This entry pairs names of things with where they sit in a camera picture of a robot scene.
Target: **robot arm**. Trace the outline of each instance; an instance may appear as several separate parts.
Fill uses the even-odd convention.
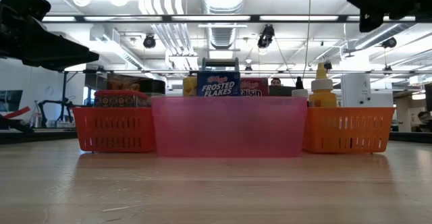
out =
[[[0,57],[55,71],[97,61],[87,47],[45,29],[41,22],[50,9],[46,0],[0,0]]]

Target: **red box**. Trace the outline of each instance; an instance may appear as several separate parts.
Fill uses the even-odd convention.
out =
[[[97,152],[150,152],[156,148],[150,108],[73,108],[80,148]]]
[[[242,96],[269,96],[267,78],[241,78]]]

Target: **yellow mustard bottle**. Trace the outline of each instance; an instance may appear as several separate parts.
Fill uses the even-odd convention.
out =
[[[333,81],[327,79],[324,65],[319,63],[317,78],[312,81],[313,94],[309,96],[309,107],[337,107],[338,100],[332,90]]]

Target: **ceiling duct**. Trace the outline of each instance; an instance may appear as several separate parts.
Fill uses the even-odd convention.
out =
[[[202,0],[207,14],[238,14],[241,13],[244,0]],[[215,49],[229,49],[236,38],[235,28],[207,28],[210,43]]]
[[[357,40],[355,49],[363,50],[392,38],[393,36],[415,26],[416,24],[394,24],[383,30],[371,32],[368,35]]]
[[[379,45],[382,42],[388,40],[389,38],[392,38],[393,36],[410,29],[415,25],[416,24],[392,24],[392,25],[383,26],[384,29],[374,30],[373,32],[368,33],[366,36],[356,40],[354,44],[352,44],[352,41],[346,41],[346,40],[343,42],[344,44],[342,45],[337,44],[336,46],[340,47],[339,51],[336,51],[337,48],[335,47],[330,48],[328,51],[319,55],[315,59],[315,61],[317,61],[322,57],[327,57],[327,58],[333,57],[338,53],[340,54],[341,57],[351,56],[351,53],[365,50],[375,45]]]

